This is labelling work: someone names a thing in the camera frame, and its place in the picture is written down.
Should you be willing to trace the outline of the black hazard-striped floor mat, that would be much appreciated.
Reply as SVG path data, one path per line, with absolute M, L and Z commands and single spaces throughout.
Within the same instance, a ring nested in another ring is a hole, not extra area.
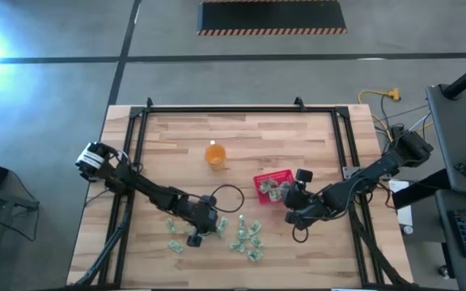
M 204 0 L 199 36 L 343 35 L 337 0 Z

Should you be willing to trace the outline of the black aluminium table frame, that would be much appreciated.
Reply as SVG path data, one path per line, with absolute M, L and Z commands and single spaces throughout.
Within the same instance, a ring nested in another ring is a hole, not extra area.
M 176 253 L 168 247 L 185 242 L 188 227 L 174 221 L 137 194 L 125 256 L 113 255 L 102 286 L 110 289 L 322 289 L 360 286 L 350 220 L 317 222 L 307 234 L 294 232 L 284 220 L 282 205 L 261 205 L 253 177 L 267 172 L 306 168 L 313 172 L 313 191 L 341 179 L 342 167 L 369 165 L 380 156 L 379 134 L 365 104 L 341 107 L 350 116 L 353 141 L 344 121 L 327 105 L 219 106 L 198 109 L 155 106 L 145 116 L 134 106 L 108 109 L 102 141 L 121 148 L 130 140 L 132 152 L 142 155 L 143 174 L 153 182 L 197 196 L 215 192 L 221 214 L 227 218 L 224 236 L 211 235 L 198 248 Z M 205 161 L 210 141 L 225 147 L 223 169 Z M 245 216 L 246 240 L 240 242 L 239 215 Z M 261 223 L 264 244 L 251 244 L 248 228 Z M 244 253 L 229 244 L 246 244 Z M 248 250 L 264 256 L 252 262 Z

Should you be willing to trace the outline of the red plastic mesh basket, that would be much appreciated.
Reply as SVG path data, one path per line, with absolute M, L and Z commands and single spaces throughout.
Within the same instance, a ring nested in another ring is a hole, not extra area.
M 278 186 L 283 181 L 287 181 L 289 183 L 292 183 L 294 181 L 292 172 L 289 169 L 255 176 L 253 178 L 253 182 L 254 182 L 254 185 L 255 185 L 255 190 L 256 190 L 256 193 L 257 193 L 257 196 L 258 196 L 258 200 L 259 200 L 261 205 L 271 205 L 271 204 L 276 204 L 276 203 L 282 202 L 282 201 L 271 202 L 269 200 L 268 193 L 267 192 L 262 193 L 259 190 L 260 181 L 263 180 L 263 179 L 274 179 L 274 180 L 276 180 L 278 182 Z

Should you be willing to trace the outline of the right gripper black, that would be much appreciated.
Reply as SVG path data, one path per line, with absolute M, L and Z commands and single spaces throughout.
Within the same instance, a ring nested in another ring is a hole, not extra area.
M 312 177 L 311 171 L 298 169 L 294 181 L 284 195 L 284 205 L 289 209 L 285 216 L 285 222 L 298 230 L 306 229 L 316 221 L 326 217 L 326 207 L 322 200 L 317 195 L 305 190 Z

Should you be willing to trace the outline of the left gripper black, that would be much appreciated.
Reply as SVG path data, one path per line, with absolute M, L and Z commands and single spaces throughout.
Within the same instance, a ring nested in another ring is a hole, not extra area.
M 178 201 L 178 216 L 197 228 L 199 234 L 188 236 L 189 247 L 199 247 L 204 238 L 217 229 L 218 213 L 214 196 L 202 196 L 197 202 L 181 199 Z

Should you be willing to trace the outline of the black desk support bar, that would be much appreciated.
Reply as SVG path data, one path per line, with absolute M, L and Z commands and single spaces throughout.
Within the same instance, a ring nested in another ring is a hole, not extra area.
M 396 209 L 401 209 L 417 201 L 433 196 L 438 190 L 450 190 L 451 185 L 447 176 L 447 170 L 442 169 L 428 177 L 412 182 L 408 187 L 392 194 L 393 204 Z

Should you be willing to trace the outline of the white paper sheet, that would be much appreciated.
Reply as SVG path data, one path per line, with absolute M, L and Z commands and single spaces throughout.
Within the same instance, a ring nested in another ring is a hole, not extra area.
M 388 186 L 392 190 L 393 194 L 395 195 L 400 190 L 404 190 L 409 186 L 409 182 L 402 181 L 402 180 L 390 180 L 388 182 Z M 397 218 L 401 228 L 413 228 L 413 215 L 412 209 L 410 205 L 407 206 L 399 206 L 399 202 L 395 196 L 393 198 L 393 205 L 397 211 Z

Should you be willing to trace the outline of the orange-yellow cup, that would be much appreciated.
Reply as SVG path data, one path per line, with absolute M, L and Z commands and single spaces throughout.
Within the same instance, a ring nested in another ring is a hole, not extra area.
M 219 171 L 224 168 L 226 160 L 227 152 L 225 147 L 216 141 L 210 141 L 205 149 L 205 161 L 208 166 L 214 171 Z

